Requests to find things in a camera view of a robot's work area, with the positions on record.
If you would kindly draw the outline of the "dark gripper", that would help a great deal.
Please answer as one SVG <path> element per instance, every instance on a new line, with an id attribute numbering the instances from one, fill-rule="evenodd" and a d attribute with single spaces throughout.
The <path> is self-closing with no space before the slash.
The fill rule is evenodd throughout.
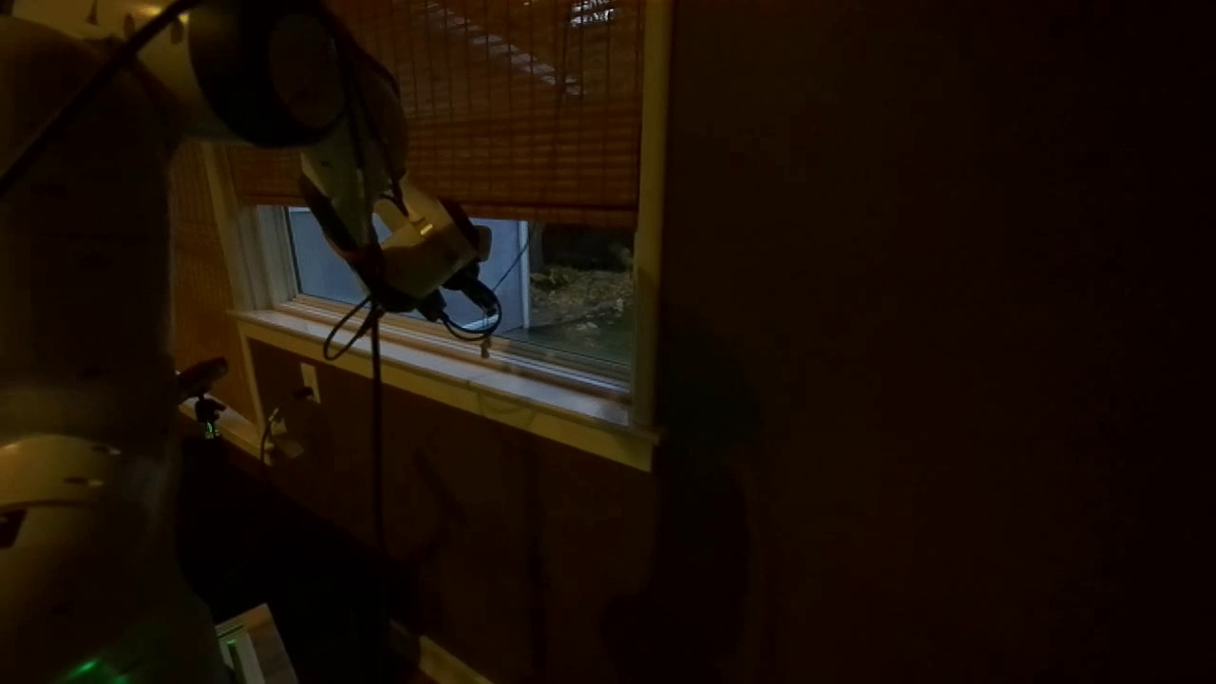
<path id="1" fill-rule="evenodd" d="M 479 276 L 457 276 L 479 266 L 486 235 L 452 205 L 420 187 L 406 187 L 400 196 L 373 202 L 376 219 L 376 285 L 400 299 L 426 299 L 438 289 L 459 292 L 482 315 L 457 318 L 444 309 L 434 315 L 452 337 L 482 343 L 498 334 L 500 299 Z"/>

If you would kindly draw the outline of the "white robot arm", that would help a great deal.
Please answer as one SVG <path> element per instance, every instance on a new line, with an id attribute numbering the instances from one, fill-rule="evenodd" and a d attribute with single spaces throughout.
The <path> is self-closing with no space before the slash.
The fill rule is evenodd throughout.
<path id="1" fill-rule="evenodd" d="M 376 315 L 500 315 L 491 235 L 410 180 L 400 85 L 325 0 L 3 0 L 0 684 L 229 684 L 175 546 L 184 142 L 293 152 Z"/>

